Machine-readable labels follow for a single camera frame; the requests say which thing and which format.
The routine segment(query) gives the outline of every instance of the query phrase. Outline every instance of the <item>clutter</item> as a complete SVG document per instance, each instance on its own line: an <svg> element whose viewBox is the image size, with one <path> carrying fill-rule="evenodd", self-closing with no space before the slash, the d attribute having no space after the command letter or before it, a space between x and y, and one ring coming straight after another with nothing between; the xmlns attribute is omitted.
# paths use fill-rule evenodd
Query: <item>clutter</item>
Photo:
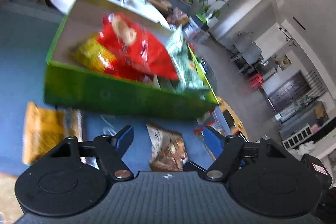
<svg viewBox="0 0 336 224"><path fill-rule="evenodd" d="M182 135L147 123L148 134L152 142L150 168L155 172L183 171L188 161Z"/></svg>
<svg viewBox="0 0 336 224"><path fill-rule="evenodd" d="M255 75L249 78L250 87L256 90L262 86L263 82L264 80L259 73L256 73Z"/></svg>
<svg viewBox="0 0 336 224"><path fill-rule="evenodd" d="M174 67L179 78L179 83L175 88L176 92L193 93L198 95L209 92L209 86L204 85L197 73L194 62L189 60L189 50L184 40L181 26L167 41L166 49L173 60Z"/></svg>
<svg viewBox="0 0 336 224"><path fill-rule="evenodd" d="M25 115L22 162L32 164L67 136L82 141L78 110L51 110L28 102Z"/></svg>
<svg viewBox="0 0 336 224"><path fill-rule="evenodd" d="M179 27L180 25L184 26L189 22L189 17L185 12L175 7L173 14L167 17L167 22L175 25L176 27Z"/></svg>
<svg viewBox="0 0 336 224"><path fill-rule="evenodd" d="M210 36L209 32L200 28L192 17L189 18L189 24L184 27L184 33L188 40L196 43L204 43Z"/></svg>
<svg viewBox="0 0 336 224"><path fill-rule="evenodd" d="M80 43L73 53L77 62L88 69L139 82L150 82L151 77L118 60L111 52L97 42L97 34Z"/></svg>
<svg viewBox="0 0 336 224"><path fill-rule="evenodd" d="M16 179L16 177L0 173L0 223L3 224L15 223L23 215L14 193Z"/></svg>
<svg viewBox="0 0 336 224"><path fill-rule="evenodd" d="M103 23L97 41L118 59L142 73L179 79L164 45L140 24L122 13L111 14Z"/></svg>
<svg viewBox="0 0 336 224"><path fill-rule="evenodd" d="M167 0L148 0L148 2L165 15L172 9L171 3Z"/></svg>

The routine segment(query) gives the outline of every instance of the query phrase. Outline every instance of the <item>floor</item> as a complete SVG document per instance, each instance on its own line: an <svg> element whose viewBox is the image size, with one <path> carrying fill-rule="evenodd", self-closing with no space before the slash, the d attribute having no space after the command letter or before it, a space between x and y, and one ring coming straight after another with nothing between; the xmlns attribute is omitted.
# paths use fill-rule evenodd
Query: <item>floor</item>
<svg viewBox="0 0 336 224"><path fill-rule="evenodd" d="M259 90L254 90L238 67L230 61L230 53L224 46L211 38L195 45L211 66L217 79L217 95L223 98L242 121L250 141L267 135L281 143L279 126L272 110Z"/></svg>
<svg viewBox="0 0 336 224"><path fill-rule="evenodd" d="M22 132L27 101L43 103L45 56L62 19L48 9L37 14L28 6L0 8L0 172L20 175Z"/></svg>

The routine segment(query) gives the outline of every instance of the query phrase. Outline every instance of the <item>green cardboard box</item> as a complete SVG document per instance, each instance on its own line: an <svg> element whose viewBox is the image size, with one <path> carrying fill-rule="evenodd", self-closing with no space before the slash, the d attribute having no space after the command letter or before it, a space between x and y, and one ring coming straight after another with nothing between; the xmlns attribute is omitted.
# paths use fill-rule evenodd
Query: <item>green cardboard box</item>
<svg viewBox="0 0 336 224"><path fill-rule="evenodd" d="M63 107L114 115L140 115L170 119L196 119L214 109L218 100L211 90L205 100L160 90L143 83L98 74L78 64L71 52L78 42L102 27L102 18L123 12L141 23L162 43L172 32L160 23L106 0L77 0L56 32L48 55L44 102ZM199 75L209 85L196 62Z"/></svg>

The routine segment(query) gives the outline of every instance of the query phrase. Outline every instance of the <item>snack bag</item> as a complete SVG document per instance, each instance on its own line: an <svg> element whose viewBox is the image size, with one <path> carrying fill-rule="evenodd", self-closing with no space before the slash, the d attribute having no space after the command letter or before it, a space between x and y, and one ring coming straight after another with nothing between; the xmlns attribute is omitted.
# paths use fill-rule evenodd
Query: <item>snack bag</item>
<svg viewBox="0 0 336 224"><path fill-rule="evenodd" d="M73 53L77 62L90 70L139 82L151 82L152 78L118 60L115 55L97 42L97 34L86 39Z"/></svg>
<svg viewBox="0 0 336 224"><path fill-rule="evenodd" d="M180 80L175 88L176 92L197 95L204 95L209 92L210 88L204 85L199 77L194 62L189 60L188 46L184 40L181 27L169 38L166 43L166 49L173 60Z"/></svg>
<svg viewBox="0 0 336 224"><path fill-rule="evenodd" d="M118 59L145 74L179 79L164 45L140 24L122 13L111 14L103 23L96 40Z"/></svg>
<svg viewBox="0 0 336 224"><path fill-rule="evenodd" d="M183 171L188 156L182 135L150 122L147 123L147 129L152 143L151 170L154 172Z"/></svg>
<svg viewBox="0 0 336 224"><path fill-rule="evenodd" d="M32 164L58 145L65 137L82 139L82 114L79 110L53 110L28 102L23 134L22 162Z"/></svg>
<svg viewBox="0 0 336 224"><path fill-rule="evenodd" d="M175 7L173 14L167 17L167 22L169 24L173 24L176 27L179 27L180 25L184 26L189 22L189 17L185 12Z"/></svg>

